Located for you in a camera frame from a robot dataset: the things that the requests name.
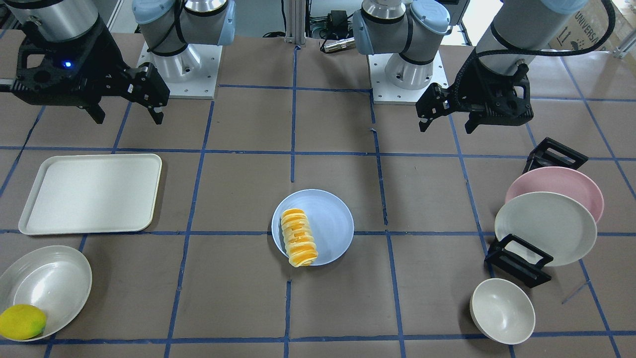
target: white tray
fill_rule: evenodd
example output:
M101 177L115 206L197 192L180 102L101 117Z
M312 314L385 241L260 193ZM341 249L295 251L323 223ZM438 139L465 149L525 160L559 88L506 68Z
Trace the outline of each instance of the white tray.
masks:
M155 154L63 155L40 165L18 228L26 235L140 231L153 219Z

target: white bowl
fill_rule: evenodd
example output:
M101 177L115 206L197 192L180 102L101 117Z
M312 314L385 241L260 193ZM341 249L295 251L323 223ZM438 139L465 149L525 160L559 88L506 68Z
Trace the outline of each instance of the white bowl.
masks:
M39 248L22 256L0 276L0 312L31 304L46 315L41 340L64 328L88 299L93 274L86 257L68 246Z
M471 296L471 316L491 340L516 345L534 331L532 302L517 285L501 278L481 282Z
M354 218L339 197L319 189L295 192L283 200L272 217L272 237L276 247L287 256L280 228L280 216L291 208L302 209L314 235L318 258L310 266L333 262L351 245L354 238Z

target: cable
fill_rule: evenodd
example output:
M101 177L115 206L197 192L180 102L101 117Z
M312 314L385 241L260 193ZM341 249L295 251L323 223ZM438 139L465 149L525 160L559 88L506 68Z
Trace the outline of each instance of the cable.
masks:
M455 77L455 83L452 85L452 94L453 100L459 106L462 111L470 111L470 108L466 106L464 103L459 101L459 84L464 77L464 73L476 59L484 56L490 55L528 55L528 56L547 56L547 57L567 57L567 56L578 56L588 54L597 48L601 47L605 41L609 38L609 36L614 31L614 26L616 25L616 13L614 12L614 8L612 7L611 0L600 0L607 12L607 30L605 34L596 42L594 45L588 48L584 48L582 50L573 50L566 52L549 52L542 50L489 50L480 53L476 53L475 51L471 52L471 55L466 59L466 62L462 65L462 67L457 72L457 76Z
M185 7L186 7L186 0L181 0L181 5L178 6L178 9L177 9L177 4L174 5L174 20L172 21L172 25L170 25L170 27L168 28L168 31L166 31L165 35L163 35L161 40L157 41L157 43L153 47L149 47L146 50L147 52L154 51L157 47L159 47L165 41L165 39L168 38L168 36L172 32L172 30L179 23L179 17L181 16L181 12L183 11L183 8L185 8Z
M333 33L334 33L334 30L335 30L335 29L337 29L337 28L339 28L339 27L340 27L340 25L344 24L345 22L347 22L347 23L348 23L348 22L349 22L349 19L350 19L353 15L354 15L354 13L352 13L352 14L351 14L351 15L349 15L349 16L347 16L347 18L346 18L346 19L341 20L341 21L340 21L340 23L339 23L338 25L335 25L335 26L333 27L333 29L331 30L331 32L329 32L327 35L325 35L325 39L324 39L324 41L322 42L322 45L320 45L320 51L322 51L322 52L324 52L324 53L326 54L326 52L325 52L325 50L324 50L324 46L325 46L325 44L327 43L327 38L329 37L329 35L333 34Z
M282 24L285 27L285 33L287 33L287 18L285 17L285 0L280 0L280 12L282 13Z

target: small white bowl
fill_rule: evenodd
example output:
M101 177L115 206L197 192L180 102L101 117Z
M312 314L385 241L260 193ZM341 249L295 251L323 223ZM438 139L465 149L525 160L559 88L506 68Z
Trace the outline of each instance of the small white bowl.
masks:
M501 278L481 282L471 296L471 316L491 340L517 345L534 331L532 302L517 285Z

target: floor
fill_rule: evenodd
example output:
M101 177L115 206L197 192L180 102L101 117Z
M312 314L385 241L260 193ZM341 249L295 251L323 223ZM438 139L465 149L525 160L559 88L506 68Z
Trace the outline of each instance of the floor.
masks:
M134 64L141 35L115 38ZM0 77L14 75L21 39L0 34ZM373 105L365 57L318 46L237 38L215 101L171 99L160 126L120 98L102 101L95 125L77 108L0 94L0 271L48 245L81 250L93 269L75 320L34 344L0 340L0 357L636 357L636 80L620 61L538 58L529 125L466 135L455 114L422 134L413 107ZM470 50L441 49L449 78ZM483 263L494 215L546 136L591 157L581 171L605 214L584 259L525 289L532 337L501 345L480 334L468 301L481 281L508 278ZM145 231L19 233L45 159L130 152L163 160ZM335 262L294 269L269 222L306 188L340 197L356 232Z

